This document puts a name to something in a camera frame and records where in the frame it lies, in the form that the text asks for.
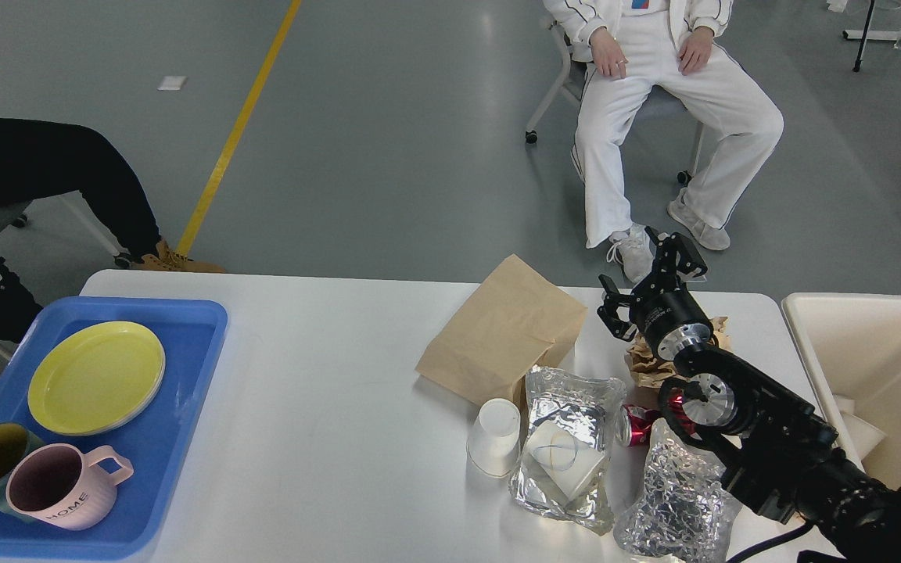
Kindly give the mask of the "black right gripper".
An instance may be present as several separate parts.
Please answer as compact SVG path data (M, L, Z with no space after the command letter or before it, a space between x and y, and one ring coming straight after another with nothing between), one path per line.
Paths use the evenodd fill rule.
M665 234L646 227L655 245L644 293L621 292L614 279L599 274L604 289L598 317L621 341L632 342L637 331L655 357L672 361L688 346L711 342L714 328L704 310L689 293L689 282L703 282L708 266L693 239L674 232Z

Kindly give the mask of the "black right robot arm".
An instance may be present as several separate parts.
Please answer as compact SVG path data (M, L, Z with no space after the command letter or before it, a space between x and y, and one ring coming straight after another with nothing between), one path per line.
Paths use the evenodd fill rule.
M707 271L690 239L646 229L655 243L650 274L621 293L607 275L598 316L618 339L641 334L655 356L672 361L659 406L690 446L725 464L722 487L756 514L797 530L734 556L741 562L817 527L841 562L901 562L901 487L866 475L835 445L833 425L790 389L718 346L707 314L687 290Z

